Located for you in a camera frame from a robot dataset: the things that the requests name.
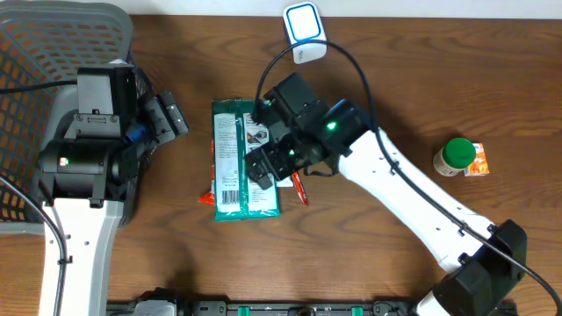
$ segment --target green package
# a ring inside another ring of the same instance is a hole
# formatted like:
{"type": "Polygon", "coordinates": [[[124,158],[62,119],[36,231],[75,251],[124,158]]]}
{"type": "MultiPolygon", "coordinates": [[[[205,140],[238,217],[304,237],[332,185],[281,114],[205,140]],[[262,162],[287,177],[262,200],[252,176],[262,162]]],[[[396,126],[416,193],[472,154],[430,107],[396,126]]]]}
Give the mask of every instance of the green package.
{"type": "Polygon", "coordinates": [[[262,190],[246,174],[246,153],[270,140],[253,110],[250,100],[213,101],[216,221],[279,217],[277,186],[262,190]]]}

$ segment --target green lid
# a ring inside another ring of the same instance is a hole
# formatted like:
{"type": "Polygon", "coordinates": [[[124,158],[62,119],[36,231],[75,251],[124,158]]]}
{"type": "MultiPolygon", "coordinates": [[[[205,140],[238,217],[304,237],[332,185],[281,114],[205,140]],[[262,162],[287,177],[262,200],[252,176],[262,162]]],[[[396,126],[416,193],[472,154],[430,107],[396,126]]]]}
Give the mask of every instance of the green lid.
{"type": "Polygon", "coordinates": [[[468,139],[452,139],[443,148],[443,159],[455,169],[468,167],[474,162],[474,158],[476,158],[476,149],[468,139]]]}

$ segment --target wooden tabletop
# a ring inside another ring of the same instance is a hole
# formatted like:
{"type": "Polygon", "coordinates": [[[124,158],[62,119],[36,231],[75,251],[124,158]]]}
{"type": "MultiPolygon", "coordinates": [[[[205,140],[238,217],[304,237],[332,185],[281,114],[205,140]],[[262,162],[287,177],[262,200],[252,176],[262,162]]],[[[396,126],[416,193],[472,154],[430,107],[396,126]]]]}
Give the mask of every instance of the wooden tabletop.
{"type": "MultiPolygon", "coordinates": [[[[328,37],[361,63],[383,128],[453,197],[529,236],[527,262],[562,292],[562,22],[324,18],[328,37]],[[437,176],[432,155],[453,136],[484,143],[491,174],[437,176]]],[[[443,277],[416,237],[342,176],[305,177],[310,207],[280,190],[281,217],[215,223],[209,190],[211,101],[252,98],[287,46],[281,18],[133,17],[133,54],[170,90],[191,130],[159,147],[132,223],[113,247],[110,300],[156,286],[188,298],[338,300],[422,298],[443,277]]],[[[265,89],[298,70],[330,103],[365,104],[357,74],[335,51],[278,63],[265,89]]],[[[2,236],[2,315],[34,315],[43,241],[2,236]]],[[[521,315],[554,305],[528,276],[509,294],[521,315]]]]}

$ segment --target white backdrop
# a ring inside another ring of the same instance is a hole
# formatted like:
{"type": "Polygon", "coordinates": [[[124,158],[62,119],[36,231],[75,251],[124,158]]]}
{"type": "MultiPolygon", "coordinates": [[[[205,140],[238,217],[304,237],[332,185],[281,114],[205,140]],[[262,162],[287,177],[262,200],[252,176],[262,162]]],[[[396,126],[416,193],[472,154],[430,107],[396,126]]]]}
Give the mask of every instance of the white backdrop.
{"type": "MultiPolygon", "coordinates": [[[[131,14],[280,16],[300,0],[81,0],[131,14]]],[[[562,18],[562,0],[315,0],[325,17],[562,18]]]]}

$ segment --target small orange carton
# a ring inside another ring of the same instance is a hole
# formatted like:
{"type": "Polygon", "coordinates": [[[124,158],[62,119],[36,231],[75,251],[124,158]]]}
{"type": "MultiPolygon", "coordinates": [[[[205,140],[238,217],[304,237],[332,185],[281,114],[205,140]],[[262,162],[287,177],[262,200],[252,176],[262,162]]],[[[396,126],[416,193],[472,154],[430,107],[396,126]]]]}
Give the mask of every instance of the small orange carton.
{"type": "Polygon", "coordinates": [[[465,176],[485,176],[490,173],[484,146],[482,143],[472,143],[476,149],[476,158],[468,167],[465,168],[465,176]]]}

